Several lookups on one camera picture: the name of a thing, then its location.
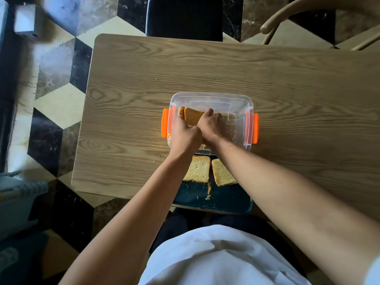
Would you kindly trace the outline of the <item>dark trousers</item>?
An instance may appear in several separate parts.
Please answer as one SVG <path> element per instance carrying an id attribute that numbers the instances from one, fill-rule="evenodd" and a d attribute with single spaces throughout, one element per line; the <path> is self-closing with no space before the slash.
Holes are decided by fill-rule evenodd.
<path id="1" fill-rule="evenodd" d="M 157 234 L 149 254 L 165 241 L 178 237 L 190 230 L 205 226 L 203 218 L 206 213 L 184 208 L 175 208 L 165 220 Z M 271 244 L 304 277 L 306 273 L 297 261 L 290 244 L 281 237 L 264 219 L 254 215 L 210 214 L 209 225 L 224 225 L 258 236 Z"/>

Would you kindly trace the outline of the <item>black chair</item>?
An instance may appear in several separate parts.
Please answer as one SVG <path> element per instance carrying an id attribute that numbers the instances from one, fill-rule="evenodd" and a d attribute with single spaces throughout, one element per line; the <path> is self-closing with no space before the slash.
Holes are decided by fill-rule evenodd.
<path id="1" fill-rule="evenodd" d="M 148 0 L 148 37 L 223 41 L 223 0 Z"/>

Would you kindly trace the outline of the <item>dark toasted bread stack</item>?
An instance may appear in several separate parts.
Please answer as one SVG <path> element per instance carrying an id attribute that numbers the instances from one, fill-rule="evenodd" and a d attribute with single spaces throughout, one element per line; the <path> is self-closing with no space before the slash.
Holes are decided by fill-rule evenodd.
<path id="1" fill-rule="evenodd" d="M 220 121 L 220 132 L 226 139 L 235 142 L 235 114 L 221 114 Z"/>

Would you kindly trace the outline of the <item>dark teal tray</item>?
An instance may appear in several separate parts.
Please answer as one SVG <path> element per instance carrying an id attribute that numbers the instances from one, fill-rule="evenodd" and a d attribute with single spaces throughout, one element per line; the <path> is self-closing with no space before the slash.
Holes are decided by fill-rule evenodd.
<path id="1" fill-rule="evenodd" d="M 219 187 L 214 180 L 212 165 L 209 173 L 208 183 L 182 181 L 173 205 L 235 214 L 247 214 L 251 211 L 253 201 L 239 184 Z"/>

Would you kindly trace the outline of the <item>beige wooden chair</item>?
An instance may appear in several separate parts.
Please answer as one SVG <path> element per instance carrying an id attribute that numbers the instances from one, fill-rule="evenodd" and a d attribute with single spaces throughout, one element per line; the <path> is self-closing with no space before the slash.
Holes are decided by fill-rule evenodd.
<path id="1" fill-rule="evenodd" d="M 289 0 L 257 37 L 264 45 L 380 53 L 380 0 Z"/>

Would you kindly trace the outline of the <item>white box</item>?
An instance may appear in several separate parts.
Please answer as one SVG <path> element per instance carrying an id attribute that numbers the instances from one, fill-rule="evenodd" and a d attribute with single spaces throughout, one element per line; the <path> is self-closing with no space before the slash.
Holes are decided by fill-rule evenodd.
<path id="1" fill-rule="evenodd" d="M 38 39 L 40 33 L 39 9 L 35 4 L 15 7 L 14 32 L 21 37 Z"/>

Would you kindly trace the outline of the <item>person's right hand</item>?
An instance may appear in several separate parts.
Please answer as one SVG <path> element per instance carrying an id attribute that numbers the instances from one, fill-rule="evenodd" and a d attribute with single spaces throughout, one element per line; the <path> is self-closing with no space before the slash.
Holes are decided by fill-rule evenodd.
<path id="1" fill-rule="evenodd" d="M 220 132 L 220 117 L 221 114 L 213 114 L 215 120 L 203 120 L 200 118 L 197 127 L 201 130 L 203 143 L 211 150 L 232 146 L 233 143 L 222 136 Z"/>

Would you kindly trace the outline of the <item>brown toasted bread slice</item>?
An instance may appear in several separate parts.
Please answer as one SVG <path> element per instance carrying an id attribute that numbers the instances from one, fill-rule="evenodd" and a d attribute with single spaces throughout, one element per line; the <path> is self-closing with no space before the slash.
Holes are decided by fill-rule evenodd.
<path id="1" fill-rule="evenodd" d="M 185 107 L 184 121 L 188 126 L 196 126 L 204 113 L 205 113 L 204 111 L 198 111 L 198 110 Z"/>

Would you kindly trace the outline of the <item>person's left forearm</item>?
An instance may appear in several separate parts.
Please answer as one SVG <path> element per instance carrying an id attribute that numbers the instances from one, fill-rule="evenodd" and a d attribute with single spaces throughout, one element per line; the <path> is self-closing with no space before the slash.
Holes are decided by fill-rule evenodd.
<path id="1" fill-rule="evenodd" d="M 198 147 L 173 147 L 137 194 L 83 249 L 59 285 L 135 282 Z"/>

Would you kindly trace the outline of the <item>person's right forearm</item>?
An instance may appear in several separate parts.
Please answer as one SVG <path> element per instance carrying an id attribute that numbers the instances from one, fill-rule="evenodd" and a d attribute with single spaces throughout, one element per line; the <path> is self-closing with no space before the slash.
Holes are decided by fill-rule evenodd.
<path id="1" fill-rule="evenodd" d="M 380 285 L 380 223 L 300 174 L 218 135 L 204 141 L 273 223 L 336 285 Z"/>

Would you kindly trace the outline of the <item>clear container with orange latches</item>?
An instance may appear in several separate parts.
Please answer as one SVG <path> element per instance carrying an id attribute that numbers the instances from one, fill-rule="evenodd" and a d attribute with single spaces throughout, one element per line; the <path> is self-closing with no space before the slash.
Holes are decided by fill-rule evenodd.
<path id="1" fill-rule="evenodd" d="M 235 144 L 250 151 L 257 144 L 259 136 L 259 114 L 254 112 L 250 97 L 238 94 L 215 92 L 178 92 L 171 98 L 168 109 L 163 110 L 161 135 L 170 147 L 173 117 L 178 116 L 180 107 L 198 111 L 211 108 L 214 114 L 235 114 Z"/>

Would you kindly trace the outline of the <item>white shirt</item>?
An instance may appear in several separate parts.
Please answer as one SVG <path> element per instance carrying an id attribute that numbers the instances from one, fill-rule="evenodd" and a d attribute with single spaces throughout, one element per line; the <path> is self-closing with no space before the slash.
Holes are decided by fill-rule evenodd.
<path id="1" fill-rule="evenodd" d="M 363 215 L 285 215 L 274 223 L 337 284 L 380 285 L 380 222 Z M 139 285 L 311 285 L 268 237 L 230 226 L 159 245 Z"/>

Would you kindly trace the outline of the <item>grey-blue plastic crate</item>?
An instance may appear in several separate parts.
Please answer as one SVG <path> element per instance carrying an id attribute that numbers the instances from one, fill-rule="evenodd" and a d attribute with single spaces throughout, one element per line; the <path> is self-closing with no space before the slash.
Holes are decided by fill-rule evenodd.
<path id="1" fill-rule="evenodd" d="M 49 190 L 47 182 L 17 179 L 19 173 L 0 173 L 0 242 L 38 223 L 29 215 L 35 199 Z"/>

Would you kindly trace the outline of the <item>pale square bread slice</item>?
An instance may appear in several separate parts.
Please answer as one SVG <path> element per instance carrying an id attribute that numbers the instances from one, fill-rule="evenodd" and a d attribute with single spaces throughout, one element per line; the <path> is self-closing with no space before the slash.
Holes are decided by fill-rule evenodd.
<path id="1" fill-rule="evenodd" d="M 211 158 L 205 155 L 194 155 L 189 169 L 183 178 L 185 182 L 208 183 L 210 175 Z"/>
<path id="2" fill-rule="evenodd" d="M 222 187 L 238 184 L 237 180 L 219 159 L 213 159 L 211 161 L 211 165 L 214 180 L 217 186 Z"/>

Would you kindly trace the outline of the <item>person's left hand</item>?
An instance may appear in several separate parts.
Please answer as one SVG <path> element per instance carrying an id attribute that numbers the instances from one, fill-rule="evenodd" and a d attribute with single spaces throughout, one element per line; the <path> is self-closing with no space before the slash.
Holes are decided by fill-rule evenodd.
<path id="1" fill-rule="evenodd" d="M 202 133 L 197 126 L 171 128 L 170 158 L 191 159 L 202 144 Z"/>

